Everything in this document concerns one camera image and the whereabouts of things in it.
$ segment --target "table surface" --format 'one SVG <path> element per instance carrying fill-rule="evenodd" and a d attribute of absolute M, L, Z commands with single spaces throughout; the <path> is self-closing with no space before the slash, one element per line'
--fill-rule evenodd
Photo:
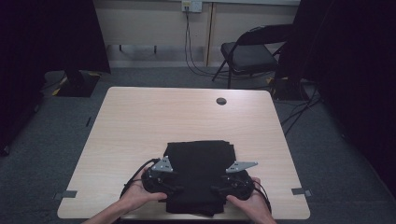
<path fill-rule="evenodd" d="M 217 99 L 226 99 L 218 105 Z M 267 91 L 113 87 L 93 124 L 63 198 L 60 218 L 89 218 L 114 203 L 123 185 L 146 161 L 160 158 L 169 142 L 224 140 L 268 194 L 276 219 L 306 219 L 310 212 L 288 145 Z M 247 219 L 232 204 L 211 219 Z M 167 214 L 165 204 L 145 204 L 123 218 L 206 219 Z"/>

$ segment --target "gray carpet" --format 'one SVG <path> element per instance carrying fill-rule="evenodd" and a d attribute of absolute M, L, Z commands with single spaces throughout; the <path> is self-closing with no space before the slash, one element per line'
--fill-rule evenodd
<path fill-rule="evenodd" d="M 47 74 L 49 84 L 62 74 Z M 233 87 L 263 86 L 265 78 L 233 80 Z M 67 188 L 112 86 L 224 89 L 226 80 L 212 82 L 188 68 L 118 68 L 101 77 L 91 98 L 53 97 L 54 87 L 45 89 L 38 112 L 10 146 L 10 155 L 0 158 L 0 223 L 79 223 L 59 219 L 60 201 L 52 198 Z M 306 88 L 312 92 L 312 86 Z M 275 102 L 279 119 L 286 119 L 300 103 Z M 303 188 L 313 192 L 307 198 L 311 217 L 278 223 L 396 223 L 394 199 L 366 159 L 342 137 L 323 103 L 303 113 L 287 141 Z"/>

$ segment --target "chair backrest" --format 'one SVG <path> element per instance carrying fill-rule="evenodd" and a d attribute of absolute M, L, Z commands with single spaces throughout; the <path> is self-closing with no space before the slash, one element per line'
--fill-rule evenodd
<path fill-rule="evenodd" d="M 292 24 L 267 25 L 242 34 L 236 45 L 264 45 L 285 42 L 292 32 Z"/>

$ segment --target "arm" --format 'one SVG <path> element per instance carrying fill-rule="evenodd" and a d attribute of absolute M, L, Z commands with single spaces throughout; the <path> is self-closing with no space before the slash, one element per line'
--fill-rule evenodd
<path fill-rule="evenodd" d="M 255 182 L 254 185 L 256 186 L 256 189 L 259 189 L 260 179 L 256 177 L 252 177 L 252 179 Z M 246 201 L 241 201 L 233 195 L 228 195 L 227 200 L 239 207 L 251 220 L 257 224 L 276 223 L 270 211 L 268 210 L 264 199 L 256 190 L 253 190 L 250 198 Z"/>
<path fill-rule="evenodd" d="M 141 171 L 135 179 L 140 179 L 145 170 Z M 141 181 L 136 181 L 131 185 L 131 187 L 128 188 L 128 190 L 118 201 L 114 202 L 108 208 L 98 213 L 94 217 L 85 221 L 84 224 L 112 223 L 123 214 L 134 211 L 149 201 L 159 201 L 162 199 L 166 199 L 166 194 L 149 193 L 143 188 Z"/>

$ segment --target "hand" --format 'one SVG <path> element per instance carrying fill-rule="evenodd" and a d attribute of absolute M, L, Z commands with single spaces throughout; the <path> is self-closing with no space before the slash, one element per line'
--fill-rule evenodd
<path fill-rule="evenodd" d="M 256 189 L 260 189 L 260 179 L 257 177 L 251 178 L 255 182 L 254 186 Z M 264 198 L 256 190 L 253 190 L 250 198 L 246 201 L 241 201 L 233 195 L 228 195 L 227 200 L 244 211 L 244 213 L 255 223 L 276 223 L 267 207 L 267 204 L 265 203 Z"/>
<path fill-rule="evenodd" d="M 147 169 L 148 168 L 146 167 L 141 172 L 139 172 L 135 178 L 137 181 L 132 183 L 131 187 L 129 187 L 120 198 L 119 204 L 125 210 L 125 213 L 133 211 L 149 201 L 159 201 L 166 199 L 167 195 L 165 193 L 149 193 L 143 187 L 143 183 L 140 181 L 140 179 L 142 178 L 142 174 L 146 172 Z"/>

